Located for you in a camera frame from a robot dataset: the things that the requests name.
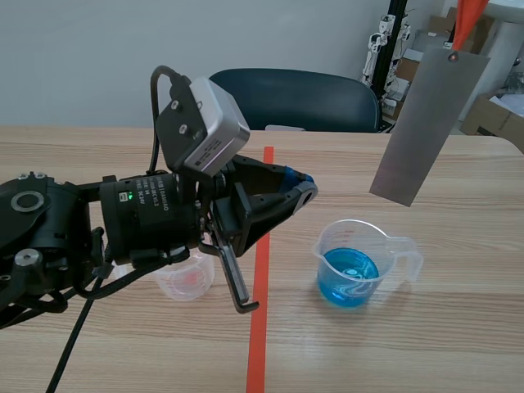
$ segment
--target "gray metal sheet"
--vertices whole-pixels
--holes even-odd
[[[411,206],[489,58],[429,47],[369,190]]]

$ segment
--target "white wall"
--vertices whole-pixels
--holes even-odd
[[[448,11],[451,7],[457,6],[457,0],[445,0],[444,5],[442,6],[442,12],[440,13],[440,16],[443,16],[444,18],[447,17]]]
[[[444,0],[412,0],[415,29]],[[358,78],[389,0],[2,0],[0,124],[151,125],[149,76],[237,67]]]

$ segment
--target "black chair backrest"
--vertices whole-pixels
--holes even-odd
[[[210,79],[234,96],[250,129],[276,124],[306,131],[378,131],[377,98],[353,79],[257,68],[224,70]]]

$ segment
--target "measuring cup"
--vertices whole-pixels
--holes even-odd
[[[127,265],[116,266],[115,278],[128,273]],[[188,301],[204,295],[215,280],[215,257],[191,250],[184,262],[170,264],[151,273],[158,287],[173,300]]]
[[[398,259],[406,259],[405,278],[416,281],[423,257],[409,237],[387,236],[357,219],[329,224],[313,247],[320,259],[318,287],[332,303],[356,307],[368,301]]]

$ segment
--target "wooden table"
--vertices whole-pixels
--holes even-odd
[[[258,132],[244,153],[312,174],[318,197],[272,231],[266,391],[524,391],[524,157],[501,138],[450,137],[413,206],[368,194],[387,135]],[[0,128],[0,182],[41,170],[94,182],[140,174],[145,129]],[[93,226],[101,225],[93,206]],[[309,249],[321,229],[363,219],[412,237],[419,281],[393,277],[367,307],[330,306]],[[255,252],[240,263],[253,282]],[[249,315],[235,312],[221,269],[199,300],[165,298],[150,278],[95,302],[60,392],[246,390]],[[43,392],[80,300],[0,332],[0,392]]]

